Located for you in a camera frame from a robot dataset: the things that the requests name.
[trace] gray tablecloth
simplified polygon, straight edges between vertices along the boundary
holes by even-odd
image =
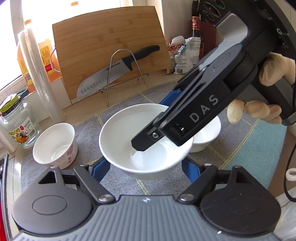
[[[98,143],[99,133],[113,114],[135,104],[159,103],[175,85],[176,82],[173,81],[152,87],[74,125],[78,154],[68,169],[94,162],[102,157]],[[281,152],[286,128],[282,125],[267,124],[246,114],[243,114],[242,120],[237,124],[231,125],[227,120],[226,110],[218,116],[222,124],[218,138],[205,150],[189,156],[199,164],[212,163],[220,169],[229,169],[234,164],[240,164],[268,187]],[[23,154],[21,168],[22,190],[46,168],[34,161],[32,149],[27,150]],[[166,177],[153,181],[132,179],[111,165],[101,184],[118,198],[120,194],[178,196],[190,182],[182,172],[181,164]]]

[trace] screw head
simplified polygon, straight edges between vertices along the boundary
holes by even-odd
[[[277,32],[278,32],[280,35],[283,34],[283,32],[282,32],[279,28],[277,28],[276,30],[277,30]]]
[[[164,121],[160,124],[159,127],[160,127],[160,128],[163,128],[167,122],[168,122],[167,120],[164,120]]]
[[[194,199],[194,196],[190,193],[183,193],[179,196],[180,200],[190,202]]]
[[[152,136],[153,136],[153,138],[158,138],[159,137],[159,135],[156,133],[156,132],[154,132],[153,134],[152,134]]]
[[[114,197],[111,194],[103,194],[103,195],[99,196],[99,201],[112,202],[112,201],[114,201]]]

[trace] window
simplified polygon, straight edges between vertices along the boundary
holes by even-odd
[[[12,29],[10,0],[0,5],[1,55],[0,55],[0,90],[17,79],[22,73],[17,62],[17,47]]]
[[[22,27],[22,21],[32,19],[33,27],[38,29],[36,33],[37,41],[43,41],[46,37],[53,40],[52,24],[71,18],[80,14],[94,12],[120,6],[128,6],[128,0],[78,0],[76,7],[71,7],[75,0],[21,0],[22,11],[16,16],[18,21],[17,32]],[[10,94],[9,89],[11,82],[15,79],[21,81],[21,71],[17,62],[17,45],[12,27],[11,9],[19,8],[20,1],[0,0],[0,28],[1,28],[1,57],[0,57],[0,92],[7,96]],[[18,86],[14,85],[13,92],[17,92],[25,87],[23,81]]]
[[[78,5],[71,6],[75,0],[22,0],[23,19],[32,19],[36,29],[36,39],[46,37],[53,40],[52,24],[80,14],[120,7],[120,0],[78,0]]]

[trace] glove finger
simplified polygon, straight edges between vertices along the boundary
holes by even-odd
[[[261,70],[259,71],[260,83],[271,86],[283,76],[292,85],[295,83],[295,61],[277,53],[269,53]]]
[[[277,117],[273,118],[272,120],[267,120],[266,122],[268,122],[270,124],[280,124],[281,123],[281,117],[277,116]]]
[[[238,99],[234,99],[227,108],[227,118],[231,124],[237,123],[244,110],[244,102]]]
[[[244,111],[251,117],[263,119],[269,116],[270,108],[267,104],[259,100],[247,102],[244,106]]]
[[[271,104],[269,105],[270,113],[266,118],[263,118],[264,121],[270,121],[274,119],[275,117],[279,116],[281,113],[281,107],[277,104]]]

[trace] red bottle label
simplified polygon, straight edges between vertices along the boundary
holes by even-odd
[[[200,28],[200,18],[192,17],[192,29],[199,29],[199,28]]]

